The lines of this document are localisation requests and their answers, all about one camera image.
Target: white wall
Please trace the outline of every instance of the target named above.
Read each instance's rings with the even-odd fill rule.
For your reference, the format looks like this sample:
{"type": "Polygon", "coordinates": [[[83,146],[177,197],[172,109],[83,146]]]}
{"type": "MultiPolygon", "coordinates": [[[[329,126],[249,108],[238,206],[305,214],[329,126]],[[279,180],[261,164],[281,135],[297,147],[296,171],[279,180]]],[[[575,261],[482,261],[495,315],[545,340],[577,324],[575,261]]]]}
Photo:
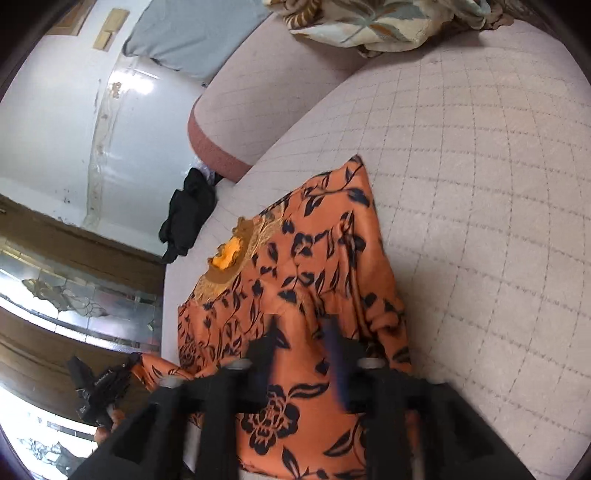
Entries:
{"type": "Polygon", "coordinates": [[[98,0],[77,37],[46,36],[0,103],[0,192],[78,225],[98,103],[123,42],[150,0],[98,0]],[[108,52],[92,45],[112,8],[130,15],[108,52]]]}
{"type": "Polygon", "coordinates": [[[0,103],[0,193],[65,223],[160,254],[158,227],[194,160],[186,122],[201,87],[180,73],[136,61],[156,70],[148,72],[150,79],[163,81],[149,98],[129,92],[120,102],[120,121],[111,132],[114,150],[105,152],[101,174],[102,216],[85,223],[97,115],[122,45],[149,2],[97,0],[77,37],[52,35],[39,42],[0,103]],[[110,50],[94,50],[112,8],[131,13],[110,50]],[[180,90],[181,98],[170,100],[167,85],[173,93],[180,90]],[[182,148],[164,155],[170,142],[182,148]]]}

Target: gray pillow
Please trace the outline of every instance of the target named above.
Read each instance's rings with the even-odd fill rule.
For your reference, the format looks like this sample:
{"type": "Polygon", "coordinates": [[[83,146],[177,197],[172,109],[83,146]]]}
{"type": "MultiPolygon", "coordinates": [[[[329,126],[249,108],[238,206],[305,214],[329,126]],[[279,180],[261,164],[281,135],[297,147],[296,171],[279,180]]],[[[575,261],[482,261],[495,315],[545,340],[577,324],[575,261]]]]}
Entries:
{"type": "Polygon", "coordinates": [[[123,54],[209,82],[267,16],[261,0],[152,0],[123,54]]]}

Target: peeling paint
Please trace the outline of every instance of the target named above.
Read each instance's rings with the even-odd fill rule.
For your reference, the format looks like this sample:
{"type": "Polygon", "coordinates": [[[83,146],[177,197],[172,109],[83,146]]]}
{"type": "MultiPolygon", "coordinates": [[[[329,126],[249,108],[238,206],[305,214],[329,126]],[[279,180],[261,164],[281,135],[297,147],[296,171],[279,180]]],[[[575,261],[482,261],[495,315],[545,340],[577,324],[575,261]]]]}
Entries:
{"type": "Polygon", "coordinates": [[[123,85],[121,84],[121,82],[117,82],[114,83],[113,85],[111,85],[111,96],[113,98],[119,98],[119,96],[121,95],[121,87],[123,85]]]}
{"type": "MultiPolygon", "coordinates": [[[[138,63],[137,57],[119,55],[111,73],[114,79],[116,73],[133,72],[138,63]]],[[[96,232],[102,215],[104,170],[108,162],[108,152],[113,137],[113,129],[117,123],[117,116],[127,90],[121,82],[110,83],[103,90],[102,100],[98,109],[95,133],[92,138],[90,161],[88,165],[88,191],[86,195],[86,216],[82,228],[96,232]]]]}
{"type": "Polygon", "coordinates": [[[100,95],[100,86],[102,85],[103,81],[101,79],[99,79],[99,86],[96,89],[96,95],[95,95],[95,113],[99,107],[99,95],[100,95]]]}

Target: glass panel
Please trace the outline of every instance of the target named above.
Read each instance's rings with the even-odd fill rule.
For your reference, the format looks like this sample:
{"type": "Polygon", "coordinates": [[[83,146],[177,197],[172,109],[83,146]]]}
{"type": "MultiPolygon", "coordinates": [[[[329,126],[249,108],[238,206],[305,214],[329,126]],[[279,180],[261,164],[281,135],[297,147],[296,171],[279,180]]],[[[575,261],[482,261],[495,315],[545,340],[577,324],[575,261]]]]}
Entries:
{"type": "Polygon", "coordinates": [[[81,342],[124,352],[159,351],[161,297],[62,268],[11,245],[0,249],[0,300],[8,310],[81,342]]]}
{"type": "Polygon", "coordinates": [[[52,287],[63,287],[66,284],[65,277],[48,272],[47,270],[41,270],[41,273],[39,274],[39,280],[44,281],[52,287]]]}
{"type": "Polygon", "coordinates": [[[93,317],[89,322],[89,329],[116,338],[125,338],[141,343],[152,343],[152,331],[148,325],[121,317],[93,317]]]}
{"type": "Polygon", "coordinates": [[[83,317],[78,312],[74,312],[72,310],[70,310],[69,312],[60,312],[60,314],[57,316],[57,319],[61,320],[62,322],[67,322],[70,325],[88,328],[89,318],[83,317]]]}
{"type": "Polygon", "coordinates": [[[96,448],[95,427],[37,408],[0,385],[0,424],[24,465],[47,480],[66,480],[96,448]]]}
{"type": "Polygon", "coordinates": [[[39,267],[28,264],[6,252],[0,252],[0,270],[4,270],[19,280],[26,280],[28,278],[37,279],[41,272],[39,267]]]}

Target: black mechanical part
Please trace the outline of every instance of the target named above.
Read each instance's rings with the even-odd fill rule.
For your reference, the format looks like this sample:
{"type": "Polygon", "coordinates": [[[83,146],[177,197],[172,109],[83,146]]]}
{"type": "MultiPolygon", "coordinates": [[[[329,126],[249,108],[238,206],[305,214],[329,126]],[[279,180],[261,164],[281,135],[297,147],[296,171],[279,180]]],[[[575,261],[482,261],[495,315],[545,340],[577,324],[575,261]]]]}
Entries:
{"type": "MultiPolygon", "coordinates": [[[[450,385],[433,385],[365,358],[344,338],[338,318],[322,320],[333,385],[347,411],[365,413],[369,480],[411,480],[406,418],[417,413],[425,480],[532,480],[528,469],[450,385]]],[[[246,358],[192,381],[170,377],[72,475],[72,480],[238,480],[236,414],[267,405],[277,343],[275,325],[246,358]],[[204,412],[195,473],[183,468],[186,424],[204,412]]]]}
{"type": "Polygon", "coordinates": [[[133,353],[123,365],[109,367],[95,377],[92,369],[78,357],[73,356],[67,362],[70,377],[82,399],[78,408],[78,416],[82,422],[95,427],[110,430],[113,421],[108,408],[123,399],[129,388],[131,369],[141,359],[140,354],[133,353]]]}

